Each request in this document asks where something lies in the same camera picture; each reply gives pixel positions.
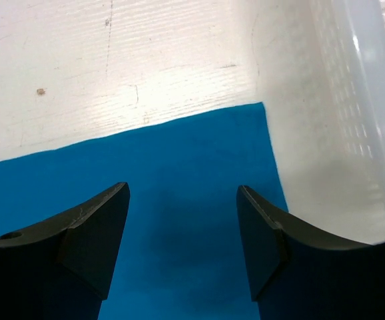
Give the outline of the blue t shirt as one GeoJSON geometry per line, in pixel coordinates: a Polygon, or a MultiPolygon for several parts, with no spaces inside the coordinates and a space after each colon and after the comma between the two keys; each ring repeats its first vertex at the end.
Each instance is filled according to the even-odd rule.
{"type": "Polygon", "coordinates": [[[236,191],[286,207],[262,104],[0,162],[0,235],[118,182],[131,200],[101,319],[258,319],[236,191]]]}

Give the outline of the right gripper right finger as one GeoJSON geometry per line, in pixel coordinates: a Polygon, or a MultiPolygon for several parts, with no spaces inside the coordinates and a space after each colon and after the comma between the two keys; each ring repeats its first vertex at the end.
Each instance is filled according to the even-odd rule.
{"type": "Polygon", "coordinates": [[[385,242],[319,229],[245,185],[236,206],[261,319],[385,319],[385,242]]]}

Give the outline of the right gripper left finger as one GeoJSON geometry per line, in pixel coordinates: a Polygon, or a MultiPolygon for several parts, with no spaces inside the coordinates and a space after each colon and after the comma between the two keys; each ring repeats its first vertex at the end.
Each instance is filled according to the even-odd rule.
{"type": "Polygon", "coordinates": [[[97,319],[109,296],[129,209],[117,183],[0,236],[0,319],[97,319]]]}

